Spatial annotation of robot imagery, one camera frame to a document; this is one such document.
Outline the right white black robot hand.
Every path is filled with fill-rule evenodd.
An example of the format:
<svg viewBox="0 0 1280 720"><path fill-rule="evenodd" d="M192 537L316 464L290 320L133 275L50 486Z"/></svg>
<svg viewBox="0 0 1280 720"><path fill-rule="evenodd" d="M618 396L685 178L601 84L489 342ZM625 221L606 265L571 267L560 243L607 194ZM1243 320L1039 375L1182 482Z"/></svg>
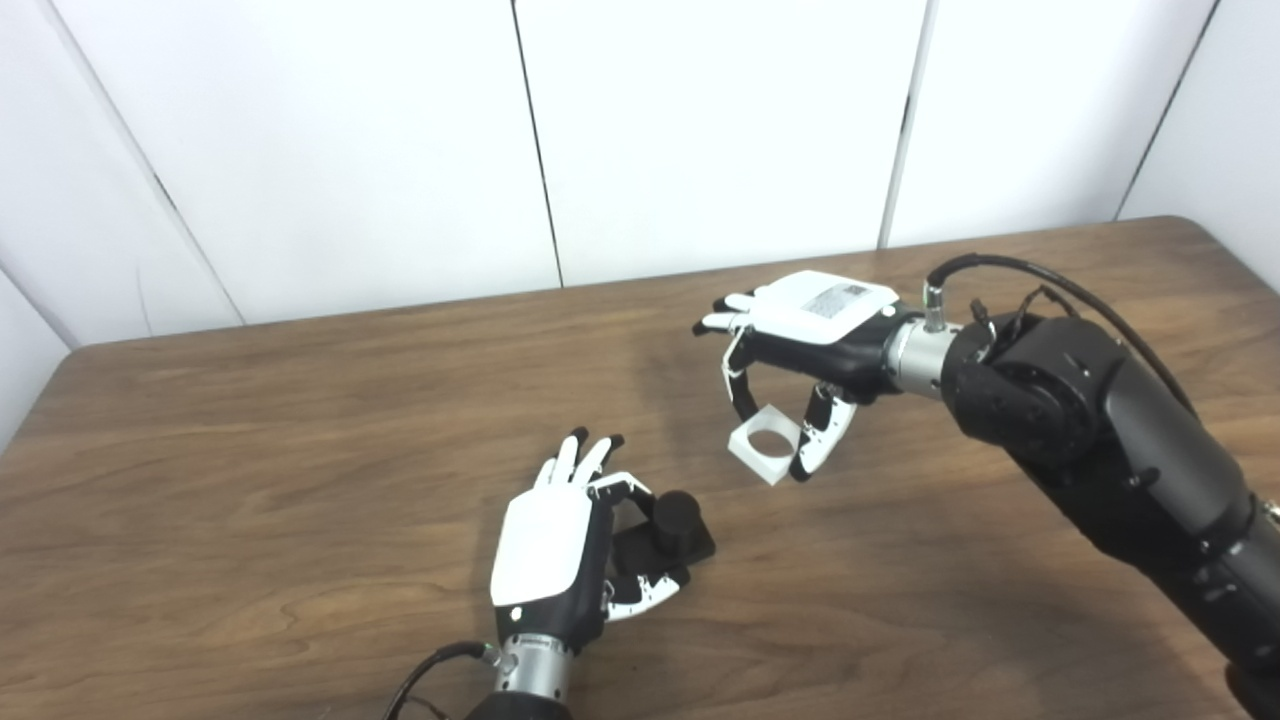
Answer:
<svg viewBox="0 0 1280 720"><path fill-rule="evenodd" d="M890 287L813 270L716 300L691 332L728 340L719 368L740 419L730 452L771 486L809 480L859 407L900 393L890 346L918 316ZM756 364L813 379L800 421L756 401L749 377Z"/></svg>

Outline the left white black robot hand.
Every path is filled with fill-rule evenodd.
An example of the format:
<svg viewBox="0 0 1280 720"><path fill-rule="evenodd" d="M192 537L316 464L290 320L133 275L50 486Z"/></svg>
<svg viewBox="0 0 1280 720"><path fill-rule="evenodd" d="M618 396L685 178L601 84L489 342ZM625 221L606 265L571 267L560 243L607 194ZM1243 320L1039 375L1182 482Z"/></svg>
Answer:
<svg viewBox="0 0 1280 720"><path fill-rule="evenodd" d="M657 496L628 471L605 471L621 434L589 441L571 430L531 487L506 509L490 578L499 641L545 635L579 655L605 625L641 615L691 580L678 564L653 573L611 573L614 511L649 510Z"/></svg>

